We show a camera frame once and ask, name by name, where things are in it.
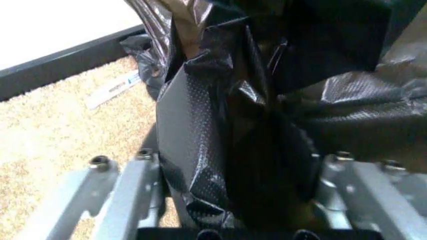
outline paper label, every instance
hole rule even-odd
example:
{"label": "paper label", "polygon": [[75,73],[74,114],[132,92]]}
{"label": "paper label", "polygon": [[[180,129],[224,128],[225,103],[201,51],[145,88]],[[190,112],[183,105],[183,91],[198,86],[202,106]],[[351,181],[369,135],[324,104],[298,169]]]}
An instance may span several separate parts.
{"label": "paper label", "polygon": [[89,109],[95,109],[140,82],[138,70],[123,74],[93,92],[86,99],[86,106]]}

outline floor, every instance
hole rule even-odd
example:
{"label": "floor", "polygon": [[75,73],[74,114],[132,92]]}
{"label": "floor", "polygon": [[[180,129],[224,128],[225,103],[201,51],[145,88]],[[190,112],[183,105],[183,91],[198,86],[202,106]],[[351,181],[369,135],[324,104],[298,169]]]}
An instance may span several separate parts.
{"label": "floor", "polygon": [[[0,239],[12,239],[29,214],[68,171],[106,155],[123,167],[156,121],[155,102],[144,83],[89,110],[85,99],[99,86],[132,70],[125,57],[110,64],[0,102]],[[167,199],[163,227],[178,227]],[[83,220],[73,239],[87,239],[93,220]]]}

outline bolt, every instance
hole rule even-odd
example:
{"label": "bolt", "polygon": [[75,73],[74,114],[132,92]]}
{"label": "bolt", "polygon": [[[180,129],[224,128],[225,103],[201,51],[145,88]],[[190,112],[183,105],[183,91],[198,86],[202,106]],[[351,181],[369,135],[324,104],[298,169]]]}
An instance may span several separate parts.
{"label": "bolt", "polygon": [[405,172],[406,168],[404,166],[395,160],[385,160],[381,162],[381,170],[384,172]]}
{"label": "bolt", "polygon": [[153,150],[151,148],[142,148],[136,154],[137,160],[152,160]]}
{"label": "bolt", "polygon": [[96,156],[89,161],[89,167],[100,173],[105,172],[110,169],[110,159],[103,155]]}
{"label": "bolt", "polygon": [[354,161],[355,158],[353,156],[353,154],[351,154],[350,152],[347,151],[338,151],[335,154],[335,161]]}

